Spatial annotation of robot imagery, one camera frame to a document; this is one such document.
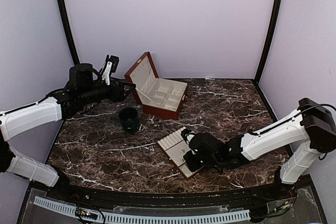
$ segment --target open wooden box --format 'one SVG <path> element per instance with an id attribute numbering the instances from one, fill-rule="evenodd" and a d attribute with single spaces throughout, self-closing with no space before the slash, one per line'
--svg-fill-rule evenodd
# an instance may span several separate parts
<path id="1" fill-rule="evenodd" d="M 137 104 L 143 105 L 145 113 L 177 120 L 188 84 L 159 78 L 149 52 L 140 57 L 125 78 L 136 84 L 133 95 Z"/>

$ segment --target wire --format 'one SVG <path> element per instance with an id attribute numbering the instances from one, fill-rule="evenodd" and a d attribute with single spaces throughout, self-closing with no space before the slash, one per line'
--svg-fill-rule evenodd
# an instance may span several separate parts
<path id="1" fill-rule="evenodd" d="M 327 104 L 327 103 L 317 104 L 317 105 L 314 105 L 314 106 L 312 106 L 312 107 L 309 107 L 309 108 L 307 108 L 307 109 L 305 109 L 305 110 L 303 110 L 303 111 L 297 113 L 297 114 L 294 115 L 293 117 L 291 117 L 291 118 L 289 118 L 289 119 L 286 119 L 286 120 L 284 120 L 284 121 L 282 121 L 282 122 L 280 122 L 280 123 L 274 125 L 273 127 L 268 128 L 268 129 L 266 129 L 266 130 L 264 130 L 264 131 L 262 131 L 262 132 L 260 132 L 260 133 L 255 133 L 255 132 L 249 132 L 249 133 L 250 133 L 251 135 L 253 135 L 253 136 L 260 136 L 260 135 L 263 135 L 263 134 L 265 134 L 265 133 L 267 133 L 267 132 L 269 132 L 269 131 L 275 129 L 276 127 L 279 127 L 280 125 L 283 125 L 283 124 L 285 124 L 285 123 L 291 121 L 293 118 L 297 118 L 299 115 L 301 115 L 301 114 L 303 114 L 303 113 L 306 113 L 307 111 L 309 111 L 309 110 L 311 110 L 311 109 L 314 109 L 314 108 L 317 108 L 317 107 L 321 107 L 321 106 L 330 107 L 330 108 L 332 108 L 332 109 L 334 109 L 334 110 L 336 111 L 336 108 L 335 108 L 333 105 L 330 105 L 330 104 Z"/>
<path id="2" fill-rule="evenodd" d="M 46 100 L 47 98 L 49 98 L 49 97 L 52 96 L 53 94 L 56 94 L 56 93 L 58 93 L 58 92 L 60 92 L 60 91 L 62 91 L 62 90 L 63 90 L 63 89 L 56 89 L 56 90 L 53 90 L 52 92 L 48 93 L 43 99 L 39 100 L 39 101 L 37 102 L 37 104 L 43 102 L 44 100 Z M 35 105 L 37 105 L 37 104 L 36 104 L 36 103 L 31 103 L 31 104 L 28 104 L 28 105 L 25 105 L 25 106 L 21 106 L 21 107 L 18 107 L 18 108 L 16 108 L 16 109 L 9 110 L 9 111 L 5 112 L 4 114 L 5 114 L 5 115 L 8 115 L 8 114 L 13 113 L 13 112 L 15 112 L 15 111 L 22 110 L 22 109 L 25 109 L 25 108 L 28 108 L 28 107 L 31 107 L 31 106 L 35 106 Z"/>
<path id="3" fill-rule="evenodd" d="M 54 190 L 52 191 L 52 193 L 55 194 L 56 196 L 60 197 L 61 199 L 65 200 L 65 201 L 68 201 L 68 200 L 69 200 L 69 199 L 66 199 L 66 198 L 60 196 L 60 195 L 57 194 Z M 84 202 L 79 202 L 79 203 L 81 203 L 82 205 L 85 205 L 85 206 L 87 206 L 87 207 L 90 207 L 90 208 L 93 209 L 93 210 L 98 211 L 98 212 L 101 214 L 102 218 L 103 218 L 103 223 L 102 223 L 102 224 L 105 224 L 105 222 L 106 222 L 106 217 L 105 217 L 105 215 L 103 214 L 103 212 L 102 212 L 99 208 L 93 207 L 93 206 L 91 206 L 91 205 L 89 205 L 89 204 L 86 204 L 86 203 L 84 203 Z"/>
<path id="4" fill-rule="evenodd" d="M 284 215 L 285 213 L 287 213 L 291 208 L 293 208 L 293 206 L 294 206 L 294 204 L 295 204 L 295 202 L 296 202 L 296 200 L 297 200 L 297 198 L 298 198 L 298 187 L 297 187 L 297 184 L 295 185 L 296 186 L 296 189 L 295 189 L 295 191 L 296 191 L 296 197 L 294 198 L 294 201 L 293 201 L 293 203 L 289 206 L 289 207 L 287 207 L 286 209 L 280 209 L 280 210 L 273 210 L 272 212 L 269 212 L 268 214 L 266 214 L 266 215 L 263 215 L 263 216 L 252 216 L 251 215 L 251 217 L 252 218 L 255 218 L 255 219 L 261 219 L 261 218 L 273 218 L 273 217 L 279 217 L 279 216 L 281 216 L 281 215 Z M 289 194 L 290 194 L 290 200 L 289 200 L 289 202 L 286 202 L 285 203 L 285 205 L 283 205 L 283 206 L 280 206 L 280 207 L 277 207 L 277 208 L 282 208 L 282 207 L 284 207 L 284 206 L 287 206 L 292 200 L 293 200 L 293 194 L 292 194 L 292 192 L 291 191 L 288 191 L 289 192 Z"/>
<path id="5" fill-rule="evenodd" d="M 324 160 L 326 158 L 326 156 L 327 156 L 327 153 L 325 153 L 323 157 L 319 156 L 319 160 L 320 161 Z"/>

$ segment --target white cable organizer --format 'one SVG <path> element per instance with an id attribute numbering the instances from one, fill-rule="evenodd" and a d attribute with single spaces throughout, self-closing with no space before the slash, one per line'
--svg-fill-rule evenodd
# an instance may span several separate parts
<path id="1" fill-rule="evenodd" d="M 76 206 L 74 204 L 65 204 L 51 199 L 41 198 L 35 196 L 34 205 L 43 207 L 45 209 L 57 212 L 59 214 L 76 218 Z M 98 215 L 94 223 L 103 223 L 101 214 L 92 209 L 81 208 L 89 210 Z M 250 220 L 249 210 L 241 210 L 234 212 L 227 212 L 223 214 L 214 215 L 200 215 L 200 216 L 178 216 L 178 217 L 154 217 L 154 216 L 137 216 L 137 215 L 122 215 L 102 211 L 105 215 L 108 224 L 122 223 L 122 224 L 222 224 L 235 223 L 244 220 Z M 82 217 L 84 220 L 92 221 L 92 219 Z"/>

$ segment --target box lid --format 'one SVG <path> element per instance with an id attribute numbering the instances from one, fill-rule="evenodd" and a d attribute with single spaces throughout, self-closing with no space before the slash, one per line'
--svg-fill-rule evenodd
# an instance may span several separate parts
<path id="1" fill-rule="evenodd" d="M 159 78 L 156 71 L 152 56 L 149 52 L 145 52 L 140 59 L 130 68 L 125 74 L 126 81 L 136 85 L 136 90 L 133 91 L 134 98 L 138 104 L 142 104 L 145 99 L 146 92 Z"/>

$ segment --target black frame edge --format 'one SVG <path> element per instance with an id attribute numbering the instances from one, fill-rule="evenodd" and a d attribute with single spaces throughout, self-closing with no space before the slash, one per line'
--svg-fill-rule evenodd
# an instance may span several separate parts
<path id="1" fill-rule="evenodd" d="M 65 32 L 65 36 L 67 38 L 69 50 L 71 53 L 72 61 L 74 62 L 73 64 L 77 65 L 80 64 L 76 46 L 75 46 L 75 41 L 72 36 L 71 28 L 70 28 L 70 23 L 69 23 L 69 18 L 67 14 L 67 9 L 65 6 L 65 1 L 64 0 L 57 0 L 58 3 L 58 8 L 59 8 L 59 13 L 61 15 L 62 23 L 63 23 L 63 29 Z"/>
<path id="2" fill-rule="evenodd" d="M 98 208 L 103 208 L 103 209 L 112 209 L 113 207 L 109 208 L 109 207 L 105 207 L 105 206 L 100 205 L 100 204 L 99 205 L 92 204 L 91 200 L 95 200 L 95 193 L 106 195 L 105 201 L 109 201 L 112 206 L 125 206 L 126 203 L 129 202 L 129 203 L 132 204 L 133 207 L 144 207 L 142 205 L 142 203 L 134 201 L 134 196 L 137 196 L 137 197 L 140 197 L 140 198 L 144 197 L 145 202 L 149 203 L 150 207 L 155 207 L 156 204 L 152 205 L 151 203 L 158 196 L 163 196 L 163 197 L 168 196 L 169 198 L 177 196 L 176 206 L 174 206 L 174 207 L 181 208 L 181 206 L 182 206 L 181 203 L 185 202 L 185 197 L 188 198 L 190 196 L 197 196 L 197 197 L 192 197 L 194 199 L 191 202 L 195 203 L 194 207 L 201 207 L 201 205 L 203 205 L 203 206 L 218 206 L 218 205 L 226 205 L 226 204 L 231 205 L 231 203 L 238 200 L 239 204 L 242 204 L 242 207 L 244 209 L 252 209 L 254 207 L 258 208 L 258 207 L 262 206 L 263 204 L 265 204 L 265 202 L 260 202 L 260 201 L 257 201 L 256 199 L 252 199 L 252 197 L 251 197 L 252 194 L 258 194 L 258 192 L 263 191 L 264 189 L 269 188 L 270 186 L 271 186 L 271 184 L 256 186 L 256 187 L 250 187 L 250 188 L 243 188 L 243 189 L 215 191 L 215 192 L 210 193 L 210 194 L 220 196 L 221 200 L 219 200 L 217 202 L 213 202 L 214 205 L 209 204 L 209 203 L 206 203 L 204 205 L 202 203 L 202 200 L 199 199 L 199 196 L 208 198 L 208 196 L 210 195 L 209 193 L 177 194 L 177 195 L 176 194 L 175 195 L 174 194 L 161 194 L 161 195 L 158 195 L 158 194 L 141 194 L 141 193 L 120 193 L 120 192 L 116 192 L 116 191 L 106 191 L 106 190 L 85 188 L 85 187 L 80 187 L 80 186 L 71 186 L 71 188 L 76 193 L 77 192 L 82 192 L 85 195 L 90 195 L 90 199 L 85 200 L 85 202 L 84 202 L 85 204 L 89 204 L 89 205 L 92 205 L 92 207 L 98 207 Z M 309 174 L 301 176 L 298 179 L 298 182 L 297 182 L 297 189 L 305 188 L 307 186 L 310 186 L 311 189 L 312 189 L 315 201 L 317 203 L 317 207 L 319 209 L 319 213 L 320 213 L 322 223 L 327 224 L 327 219 L 325 217 L 325 213 L 323 211 L 319 196 L 317 195 L 316 188 L 315 188 L 314 183 L 313 183 L 313 181 L 311 179 L 311 176 Z M 26 204 L 27 204 L 27 201 L 29 199 L 29 194 L 30 194 L 31 189 L 33 189 L 33 188 L 45 191 L 47 193 L 46 197 L 50 197 L 50 198 L 58 199 L 58 200 L 64 200 L 64 199 L 58 197 L 57 195 L 55 195 L 51 190 L 49 190 L 48 187 L 46 187 L 46 186 L 44 186 L 40 183 L 37 183 L 37 182 L 30 182 L 29 185 L 28 185 L 23 203 L 21 205 L 20 214 L 19 214 L 19 217 L 17 219 L 17 224 L 21 224 L 23 214 L 24 214 L 24 211 L 25 211 L 25 208 L 26 208 Z M 120 202 L 118 202 L 119 196 L 126 196 L 126 198 L 123 200 L 123 202 L 121 204 L 120 204 Z M 245 200 L 246 199 L 251 199 L 251 202 L 249 204 L 243 203 L 244 200 L 242 201 L 242 199 L 245 199 Z M 82 205 L 78 201 L 67 200 L 67 202 L 76 204 L 78 206 L 83 206 L 83 207 L 86 206 L 86 205 Z"/>
<path id="3" fill-rule="evenodd" d="M 256 90 L 257 90 L 257 92 L 258 92 L 260 98 L 262 99 L 262 102 L 264 103 L 264 105 L 265 105 L 265 107 L 266 107 L 266 109 L 267 109 L 267 111 L 268 111 L 270 117 L 272 118 L 273 122 L 277 122 L 278 119 L 277 119 L 277 117 L 275 116 L 275 113 L 274 113 L 274 111 L 273 111 L 271 105 L 268 103 L 268 101 L 267 101 L 267 99 L 266 99 L 266 97 L 265 97 L 263 91 L 261 90 L 261 88 L 260 88 L 258 82 L 257 82 L 256 80 L 252 80 L 252 83 L 253 83 L 254 87 L 256 88 Z M 286 151 L 287 151 L 288 155 L 291 157 L 291 156 L 293 155 L 293 150 L 292 150 L 292 148 L 290 147 L 289 144 L 287 144 L 287 145 L 285 146 L 285 148 L 286 148 Z"/>
<path id="4" fill-rule="evenodd" d="M 256 76 L 254 77 L 254 80 L 257 83 L 260 82 L 261 76 L 263 75 L 263 71 L 264 71 L 264 68 L 265 68 L 265 65 L 266 65 L 267 57 L 268 57 L 268 54 L 269 54 L 269 49 L 271 47 L 275 27 L 276 27 L 276 24 L 277 24 L 277 19 L 278 19 L 279 10 L 280 10 L 280 4 L 281 4 L 281 0 L 274 0 L 271 19 L 269 21 L 269 26 L 268 26 L 268 31 L 267 31 L 267 35 L 266 35 L 266 39 L 265 39 L 263 52 L 262 52 L 261 57 L 260 57 L 260 62 L 259 62 L 259 66 L 258 66 L 258 69 L 257 69 Z"/>

